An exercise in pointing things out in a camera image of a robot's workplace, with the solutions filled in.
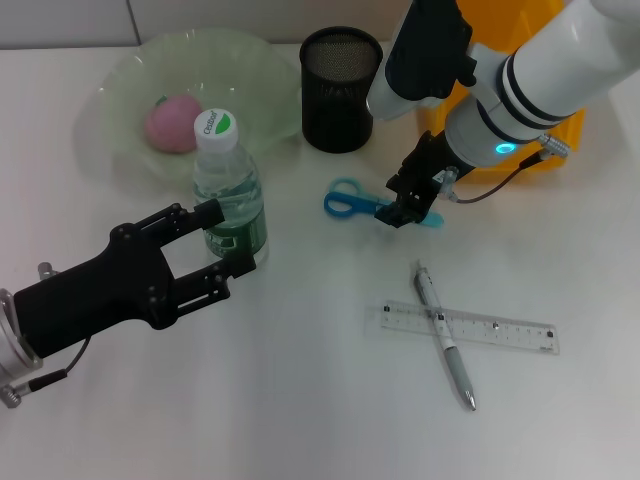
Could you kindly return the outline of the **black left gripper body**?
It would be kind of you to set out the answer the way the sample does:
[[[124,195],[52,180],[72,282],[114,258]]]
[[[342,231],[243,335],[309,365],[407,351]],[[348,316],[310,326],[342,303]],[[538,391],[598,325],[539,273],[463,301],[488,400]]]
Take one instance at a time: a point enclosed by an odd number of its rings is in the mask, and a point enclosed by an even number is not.
[[[168,328],[173,280],[161,244],[124,224],[95,258],[14,294],[21,335],[46,358],[128,320]]]

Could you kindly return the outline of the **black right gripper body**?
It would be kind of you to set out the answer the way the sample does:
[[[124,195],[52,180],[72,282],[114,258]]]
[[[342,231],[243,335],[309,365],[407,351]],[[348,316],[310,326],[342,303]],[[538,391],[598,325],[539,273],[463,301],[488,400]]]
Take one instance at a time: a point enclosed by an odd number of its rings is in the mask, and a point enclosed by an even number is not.
[[[458,179],[470,173],[470,165],[453,152],[444,131],[436,136],[427,131],[386,187],[396,194],[411,192],[421,199],[434,200],[441,188],[441,173],[448,167],[457,169]]]

